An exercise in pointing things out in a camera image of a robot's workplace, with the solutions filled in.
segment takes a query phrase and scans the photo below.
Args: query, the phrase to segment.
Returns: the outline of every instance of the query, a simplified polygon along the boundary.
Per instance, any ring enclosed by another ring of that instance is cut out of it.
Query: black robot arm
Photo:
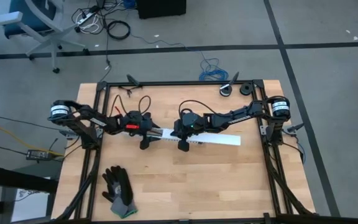
[[[273,116],[265,112],[264,105],[266,104],[272,105]],[[205,132],[220,133],[232,124],[258,117],[270,123],[270,126],[266,130],[268,140],[270,142],[279,143],[282,140],[281,129],[283,123],[288,121],[291,117],[290,102],[284,96],[273,96],[265,101],[252,101],[248,106],[230,111],[226,114],[214,112],[204,114],[202,117],[194,113],[191,109],[185,108],[180,110],[180,119],[175,121],[174,131],[171,135],[181,139],[178,143],[178,148],[186,152],[189,150],[189,144],[186,140],[192,135]]]
[[[158,128],[152,122],[150,113],[141,113],[140,111],[130,111],[124,116],[121,114],[107,117],[89,105],[81,105],[71,100],[57,100],[53,102],[49,121],[60,125],[67,126],[74,131],[82,141],[82,148],[96,149],[100,146],[100,140],[96,133],[96,129],[92,126],[87,127],[81,121],[87,120],[97,124],[104,132],[114,135],[120,132],[127,132],[130,136],[143,136],[143,141],[140,142],[140,148],[146,149],[149,146],[151,139],[147,137],[147,131],[152,128]]]

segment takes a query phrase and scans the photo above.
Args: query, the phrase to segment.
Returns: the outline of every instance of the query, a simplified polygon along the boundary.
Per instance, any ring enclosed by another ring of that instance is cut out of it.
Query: black glove
[[[129,182],[127,171],[119,166],[106,169],[102,175],[107,183],[107,192],[102,196],[112,203],[111,211],[121,218],[128,217],[137,212],[134,203],[134,193]]]

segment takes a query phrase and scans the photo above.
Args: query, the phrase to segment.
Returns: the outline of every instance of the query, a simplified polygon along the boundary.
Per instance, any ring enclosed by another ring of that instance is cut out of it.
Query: black box
[[[141,19],[186,13],[186,0],[136,0],[136,4]]]

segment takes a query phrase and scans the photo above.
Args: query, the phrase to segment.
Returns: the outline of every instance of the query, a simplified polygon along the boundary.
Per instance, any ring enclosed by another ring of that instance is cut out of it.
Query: wooden table
[[[264,83],[267,96],[283,95],[278,80],[265,80]],[[94,83],[82,84],[77,101],[92,105],[95,89]],[[228,98],[219,95],[216,85],[146,86],[132,92],[128,98],[125,91],[111,88],[109,108],[116,94],[122,96],[127,111],[137,110],[140,98],[149,95],[152,99],[149,112],[153,121],[162,128],[173,127],[173,122],[178,119],[178,105],[184,100],[202,101],[218,113],[243,107],[252,100],[251,96],[239,93],[239,85],[234,85]],[[123,111],[119,102],[115,106]],[[196,103],[184,106],[198,114],[209,113],[208,109]],[[250,119],[222,132],[240,135],[241,146],[190,144],[189,152],[177,149],[177,143],[170,141],[152,142],[143,151],[139,149],[140,138],[105,134],[92,221],[121,220],[110,211],[111,203],[101,195],[107,191],[101,174],[106,168],[117,165],[128,171],[139,210],[125,220],[259,218],[265,212],[274,216],[258,128],[256,119]],[[283,139],[296,146],[293,138],[284,136]],[[314,211],[299,152],[282,145],[280,153],[289,188],[307,209]],[[76,194],[84,154],[85,150],[79,149],[65,159],[52,217],[59,216]],[[279,195],[280,205],[285,211]],[[86,194],[83,214],[87,201]]]

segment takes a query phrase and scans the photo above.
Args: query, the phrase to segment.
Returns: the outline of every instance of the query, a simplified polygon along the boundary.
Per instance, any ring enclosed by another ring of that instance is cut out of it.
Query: gray floor
[[[0,14],[9,0],[0,0]],[[65,24],[88,0],[67,0]],[[286,44],[353,42],[358,38],[358,0],[271,1],[283,41]],[[140,20],[137,12],[118,12],[112,18],[125,19],[135,35],[149,41],[182,42],[187,46],[276,44],[264,2],[261,0],[188,0],[183,16]],[[106,35],[72,32],[68,39],[82,42],[90,50],[104,50]],[[0,28],[0,54],[23,54],[34,45],[29,37],[7,40]],[[146,44],[130,37],[110,39],[109,49],[167,47]],[[79,49],[64,47],[66,51]],[[279,50],[220,50],[205,52],[217,57],[220,66],[241,79],[279,79],[291,101],[293,123],[300,123],[295,96]],[[340,49],[288,50],[288,55],[305,101],[336,202],[344,217],[358,217],[358,47]],[[140,81],[197,80],[202,57],[194,52],[110,55],[109,82],[124,82],[131,74]],[[0,116],[52,126],[49,107],[57,99],[75,99],[80,83],[97,82],[106,67],[104,56],[60,57],[61,73],[51,72],[49,58],[0,60]],[[25,141],[49,147],[55,138],[56,151],[63,151],[64,139],[55,131],[0,119],[3,126]],[[328,206],[308,145],[305,131],[300,142],[306,149],[305,172],[318,213],[329,215]],[[0,132],[0,145],[26,149]],[[33,164],[21,155],[0,150],[0,167],[18,169]]]

